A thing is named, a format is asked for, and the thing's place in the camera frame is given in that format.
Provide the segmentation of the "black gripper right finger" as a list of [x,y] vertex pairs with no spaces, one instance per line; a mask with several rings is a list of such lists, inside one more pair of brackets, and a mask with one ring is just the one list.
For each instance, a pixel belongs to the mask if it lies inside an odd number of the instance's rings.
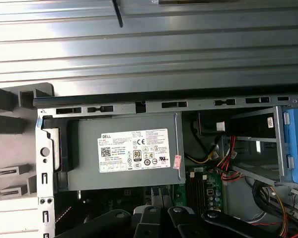
[[185,207],[167,210],[175,237],[179,238],[277,238],[276,233],[264,230],[219,211],[204,212],[200,217]]

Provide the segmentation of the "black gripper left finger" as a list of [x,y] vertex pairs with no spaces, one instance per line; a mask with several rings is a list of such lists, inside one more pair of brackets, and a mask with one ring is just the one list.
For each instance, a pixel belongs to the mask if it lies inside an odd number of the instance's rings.
[[133,214],[116,209],[57,235],[58,238],[160,238],[161,208],[138,206]]

